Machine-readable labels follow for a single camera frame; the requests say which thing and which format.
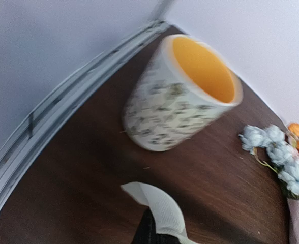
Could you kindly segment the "orange flower stem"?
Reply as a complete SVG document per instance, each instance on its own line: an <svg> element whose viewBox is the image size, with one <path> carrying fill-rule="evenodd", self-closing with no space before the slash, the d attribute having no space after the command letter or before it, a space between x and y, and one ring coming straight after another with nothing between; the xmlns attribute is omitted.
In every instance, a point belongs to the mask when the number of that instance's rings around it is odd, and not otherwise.
<svg viewBox="0 0 299 244"><path fill-rule="evenodd" d="M299 151L299 124L290 123L287 127L287 141L295 149Z"/></svg>

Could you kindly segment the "blue flower bunch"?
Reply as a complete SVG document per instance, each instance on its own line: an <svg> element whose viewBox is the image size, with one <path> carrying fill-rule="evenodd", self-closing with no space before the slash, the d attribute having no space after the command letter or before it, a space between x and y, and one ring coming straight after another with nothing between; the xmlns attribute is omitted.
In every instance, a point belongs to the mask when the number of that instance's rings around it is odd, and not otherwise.
<svg viewBox="0 0 299 244"><path fill-rule="evenodd" d="M299 163L295 160L298 150L288 143L287 130L284 132L276 125L264 129L246 125L238 136L242 149L277 175L283 194L299 199Z"/></svg>

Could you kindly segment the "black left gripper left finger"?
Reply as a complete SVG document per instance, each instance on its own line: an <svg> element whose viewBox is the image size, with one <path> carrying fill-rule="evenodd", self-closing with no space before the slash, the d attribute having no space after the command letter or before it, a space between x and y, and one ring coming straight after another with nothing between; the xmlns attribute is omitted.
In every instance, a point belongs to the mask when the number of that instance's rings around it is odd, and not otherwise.
<svg viewBox="0 0 299 244"><path fill-rule="evenodd" d="M149 208L144 212L141 218L132 244L156 244L156 224Z"/></svg>

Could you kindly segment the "cream ribbon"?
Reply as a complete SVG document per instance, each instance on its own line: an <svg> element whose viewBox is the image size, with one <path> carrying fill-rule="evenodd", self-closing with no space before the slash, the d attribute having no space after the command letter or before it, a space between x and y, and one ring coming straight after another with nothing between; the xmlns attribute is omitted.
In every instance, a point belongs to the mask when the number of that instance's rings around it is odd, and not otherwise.
<svg viewBox="0 0 299 244"><path fill-rule="evenodd" d="M156 233L176 237L180 243L194 243L187 236L183 213L176 201L163 190L142 182L121 185L136 202L149 207Z"/></svg>

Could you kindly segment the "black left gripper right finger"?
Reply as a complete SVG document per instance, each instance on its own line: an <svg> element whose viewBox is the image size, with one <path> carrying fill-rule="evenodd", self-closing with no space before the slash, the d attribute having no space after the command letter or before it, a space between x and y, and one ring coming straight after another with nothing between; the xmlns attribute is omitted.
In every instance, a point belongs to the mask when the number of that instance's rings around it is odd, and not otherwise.
<svg viewBox="0 0 299 244"><path fill-rule="evenodd" d="M156 234L156 244L181 244L177 237L167 234Z"/></svg>

